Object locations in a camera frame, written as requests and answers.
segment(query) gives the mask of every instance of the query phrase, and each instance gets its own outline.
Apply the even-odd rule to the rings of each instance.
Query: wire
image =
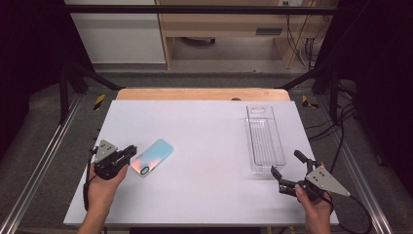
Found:
[[[352,234],[367,234],[367,233],[370,233],[371,229],[373,228],[373,221],[372,221],[372,218],[371,218],[370,213],[369,213],[368,210],[365,208],[365,206],[362,204],[362,202],[359,201],[355,196],[351,195],[350,198],[353,199],[354,201],[356,201],[356,202],[362,207],[362,209],[364,210],[364,212],[367,214],[367,217],[368,217],[368,227],[367,227],[367,230],[366,230],[365,232],[355,232],[355,231],[352,231],[352,230],[350,230],[349,228],[345,227],[345,226],[344,226],[343,224],[341,224],[341,223],[339,223],[338,225],[339,225],[341,228],[343,228],[343,230],[345,230],[345,231],[347,231],[347,232],[349,232],[349,233],[352,233]]]
[[[313,46],[314,46],[313,43],[310,43],[310,51],[307,54],[307,58],[309,59],[309,68],[310,69],[313,67],[313,66],[311,66],[311,61],[313,60],[313,58],[312,58],[312,56],[313,56]]]
[[[342,111],[341,111],[340,118],[338,119],[338,124],[339,124],[339,126],[340,126],[340,124],[342,124],[344,121],[348,120],[350,117],[352,117],[353,115],[356,114],[356,113],[354,112],[354,110],[356,110],[354,107],[351,108],[351,109],[349,109],[349,110],[346,110],[346,109],[347,109],[349,106],[351,106],[351,105],[353,105],[353,104],[350,103],[350,104],[346,105],[345,107],[343,107],[343,109],[342,109]],[[307,129],[309,129],[309,128],[315,128],[315,127],[320,127],[320,126],[322,126],[322,125],[324,125],[325,123],[328,123],[328,122],[330,122],[330,121],[331,121],[331,120],[327,120],[326,122],[324,122],[324,123],[322,123],[322,124],[320,124],[320,125],[311,126],[311,127],[308,127]],[[325,129],[324,131],[322,131],[321,133],[319,133],[319,134],[317,134],[317,135],[315,135],[315,136],[310,136],[310,137],[308,137],[308,139],[309,139],[309,140],[317,140],[317,139],[320,139],[319,137],[326,137],[325,134],[327,134],[330,129],[332,129],[332,128],[336,127],[336,126],[337,126],[337,125],[332,124],[332,125],[330,125],[327,129]]]
[[[340,114],[341,117],[340,117],[340,119],[344,116],[344,110],[345,110],[348,106],[351,106],[351,105],[353,105],[353,104],[350,103],[350,104],[346,105],[346,106],[341,110],[341,114]],[[333,163],[332,163],[331,168],[330,168],[330,173],[331,173],[331,174],[333,174],[333,170],[334,170],[334,168],[335,168],[335,164],[336,164],[336,162],[337,162],[338,155],[340,154],[341,146],[343,145],[343,141],[344,141],[344,121],[340,121],[339,125],[340,125],[340,129],[341,129],[341,138],[340,138],[340,142],[339,142],[338,147],[337,147],[337,151],[336,151],[336,153],[335,153],[335,155],[334,155],[334,158],[333,158]]]
[[[321,136],[320,138],[313,138],[313,139],[309,139],[309,141],[317,141],[317,140],[320,140],[320,139],[326,138],[326,137],[328,137],[328,136],[330,136],[330,135],[334,134],[335,132],[337,132],[337,130],[338,130],[338,129],[339,129],[339,128],[336,128],[333,132],[330,132],[330,133],[328,133],[327,135]]]
[[[288,228],[288,227],[283,227],[283,228],[280,230],[279,234],[284,233],[284,231],[285,231],[287,228]]]
[[[288,45],[292,49],[293,53],[299,58],[301,64],[308,67],[307,64],[300,57],[300,53],[297,49],[299,40],[297,40],[297,43],[295,43],[294,38],[292,36],[291,30],[290,30],[290,27],[289,27],[289,15],[285,15],[285,17],[286,17],[286,26],[287,26],[286,40],[288,42]],[[306,25],[306,23],[307,23],[307,21],[310,17],[311,16],[306,16],[306,19],[304,20],[303,25],[301,26],[301,29],[299,30],[298,38],[301,37],[301,34],[303,33],[304,27],[305,27],[305,25]]]
[[[89,209],[89,184],[92,181],[92,179],[96,177],[95,175],[92,179],[89,179],[90,172],[91,172],[92,158],[96,152],[97,152],[97,147],[94,150],[91,150],[91,155],[88,158],[88,166],[86,168],[85,184],[83,185],[83,201],[85,203],[86,211]]]
[[[95,177],[97,177],[97,175],[94,175],[91,180],[89,180],[89,182],[91,182]]]
[[[321,127],[321,126],[323,126],[324,124],[326,124],[326,123],[328,123],[328,122],[331,122],[331,120],[327,120],[327,121],[325,121],[325,122],[323,122],[323,123],[321,123],[321,124],[319,124],[319,125],[313,125],[313,126],[310,126],[310,127],[305,127],[304,129],[318,128],[318,127]]]
[[[330,22],[331,22],[330,16],[323,16],[322,18],[324,19],[325,24],[324,24],[324,25],[322,26],[322,28],[317,32],[317,34],[316,34],[316,36],[314,37],[314,39],[316,39],[316,38],[319,36],[319,34],[322,32],[322,30],[323,30],[326,26],[328,26],[328,27],[330,26]],[[319,38],[318,42],[314,42],[314,44],[320,43],[320,42],[322,41],[322,39],[323,39],[323,36],[321,36],[321,37]]]
[[[302,49],[300,49],[300,53],[299,53],[299,59],[301,61],[301,64],[303,64],[305,67],[309,68],[309,70],[311,69],[309,65],[306,64],[306,62],[303,60],[303,56],[301,55],[301,51]]]
[[[333,200],[332,200],[331,194],[329,194],[328,192],[326,192],[327,195],[328,195],[328,197],[330,198],[330,199],[328,200],[328,199],[326,199],[324,196],[319,195],[318,193],[316,193],[315,191],[313,191],[313,190],[311,190],[311,189],[306,189],[306,191],[309,191],[310,193],[318,196],[318,197],[319,197],[320,199],[322,199],[324,202],[328,203],[328,204],[330,205],[330,213],[331,213],[331,214],[333,213],[333,211],[334,211],[334,204],[333,204],[333,202],[332,202]]]

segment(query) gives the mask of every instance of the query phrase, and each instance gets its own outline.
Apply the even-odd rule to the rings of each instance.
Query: black pole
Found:
[[[85,76],[88,76],[89,78],[94,79],[96,82],[98,82],[98,83],[106,86],[107,88],[109,88],[109,89],[111,89],[111,90],[113,90],[113,91],[119,91],[119,90],[122,90],[122,89],[125,88],[125,87],[122,87],[122,86],[118,86],[118,85],[113,84],[112,82],[110,82],[110,81],[104,79],[103,77],[97,75],[95,72],[90,71],[90,70],[82,67],[82,66],[79,65],[79,64],[72,63],[72,64],[71,64],[71,67],[74,68],[75,71],[77,71],[78,73],[80,73],[80,74],[82,74],[82,75],[85,75]]]
[[[58,76],[58,85],[60,91],[60,120],[59,123],[62,124],[69,114],[69,97],[67,93],[67,79],[66,79],[66,69],[63,67]]]
[[[321,75],[323,72],[325,72],[326,69],[326,64],[320,64],[319,66],[315,67],[314,69],[302,74],[298,78],[292,80],[291,82],[288,82],[287,84],[277,87],[275,89],[283,89],[283,90],[290,90],[294,88],[295,86],[303,83],[304,81],[318,77]]]
[[[353,9],[335,7],[260,7],[207,5],[48,5],[44,10],[89,14],[225,14],[225,15],[314,15],[348,14]]]
[[[331,120],[334,124],[338,124],[337,118],[337,101],[338,101],[338,74],[337,71],[334,69],[332,71],[330,78],[330,105],[329,105],[329,112]]]
[[[353,44],[357,42],[357,36],[355,35],[355,27],[357,23],[360,21],[361,16],[369,6],[371,0],[365,0],[363,3],[362,8],[359,10],[358,14],[356,15],[355,19],[353,19],[349,26],[344,31],[343,35],[340,36],[334,46],[331,48],[331,51],[322,61],[322,63],[329,63],[329,70],[336,68],[338,64],[342,62],[345,58],[345,54],[347,52],[347,48],[351,47]],[[324,91],[328,88],[329,84],[329,77],[324,76],[316,79],[315,84],[313,85],[313,91],[315,94],[324,93]]]

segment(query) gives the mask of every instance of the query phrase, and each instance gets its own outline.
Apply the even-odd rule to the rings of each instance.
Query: smartphone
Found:
[[[172,151],[172,146],[160,138],[133,160],[131,166],[141,176],[148,176]]]

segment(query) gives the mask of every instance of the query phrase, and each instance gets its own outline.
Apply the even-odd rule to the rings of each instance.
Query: metal frame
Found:
[[[37,188],[39,187],[43,177],[45,176],[48,167],[52,163],[52,160],[55,157],[58,147],[60,146],[60,143],[63,140],[67,132],[67,129],[69,128],[69,125],[76,114],[82,97],[82,95],[75,95],[75,98],[71,103],[70,112],[68,113],[67,118],[63,123],[58,125],[55,134],[49,142],[49,145],[46,148],[45,152],[43,153],[42,158],[37,164],[36,169],[32,173],[27,184],[24,186],[24,189],[21,192],[12,210],[9,212],[6,219],[1,224],[1,234],[12,234],[15,233],[15,231],[18,229],[18,226],[21,222],[21,219],[24,216],[24,213],[30,205],[30,202],[34,197]]]
[[[252,6],[148,6],[148,5],[43,5],[41,6],[43,11],[46,12],[60,12],[60,13],[74,13],[74,14],[226,14],[226,15],[319,15],[319,16],[336,16],[340,14],[353,14],[355,10],[352,9],[337,9],[337,8],[301,8],[301,7],[252,7]],[[343,38],[346,38],[346,34],[341,38],[339,42],[343,42]],[[282,86],[283,89],[291,89],[295,85],[298,85],[309,78],[315,76],[320,76],[322,73],[331,73],[331,67],[334,64],[333,61],[328,61],[328,64],[320,64],[314,70],[298,77],[296,80]],[[66,81],[71,81],[70,76],[67,78],[67,74],[70,74],[73,70],[81,72],[84,75],[90,76],[97,80],[99,83],[109,87],[111,89],[117,89],[116,85],[107,82],[103,78],[100,79],[94,71],[85,70],[82,67],[64,67],[62,73],[60,74],[60,94],[61,94],[61,107],[62,107],[62,118],[60,119],[60,125],[58,126],[56,133],[51,140],[48,148],[46,149],[41,161],[39,162],[36,170],[32,174],[29,182],[26,184],[23,192],[21,193],[18,201],[13,207],[12,211],[9,213],[7,219],[2,223],[0,227],[0,233],[14,233],[19,222],[22,219],[31,199],[33,198],[37,187],[52,162],[56,150],[62,141],[62,138],[73,119],[76,109],[81,100],[81,96],[77,95],[72,102],[71,111],[69,112],[67,104],[67,84]],[[82,93],[84,91],[81,85],[81,91],[77,93]],[[367,209],[373,216],[373,223],[375,229],[378,233],[392,233],[392,230],[383,215],[377,201],[375,200],[374,194],[368,186],[362,172],[358,168],[356,161],[354,160],[351,151],[346,143],[344,143],[344,157],[346,166],[350,174],[352,175],[353,181],[357,186],[357,190],[360,193],[361,199],[364,204],[366,204]]]

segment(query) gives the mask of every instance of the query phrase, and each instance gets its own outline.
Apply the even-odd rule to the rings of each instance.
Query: human hand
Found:
[[[119,184],[124,180],[127,175],[128,165],[125,165],[118,174],[105,180],[96,176],[94,172],[94,163],[91,164],[89,173],[89,210],[92,212],[99,212],[108,215],[110,206],[112,205],[115,197],[116,190]]]
[[[116,189],[127,175],[128,166],[125,165],[118,174],[105,180],[94,172],[94,163],[91,164],[89,173],[89,208],[85,219],[78,229],[78,234],[100,233],[103,223],[109,215],[110,206],[115,197]]]
[[[331,206],[322,199],[310,201],[306,191],[298,184],[295,184],[295,194],[306,212],[306,230],[309,234],[326,234],[331,233],[330,214]],[[324,198],[330,201],[327,192],[323,194]]]

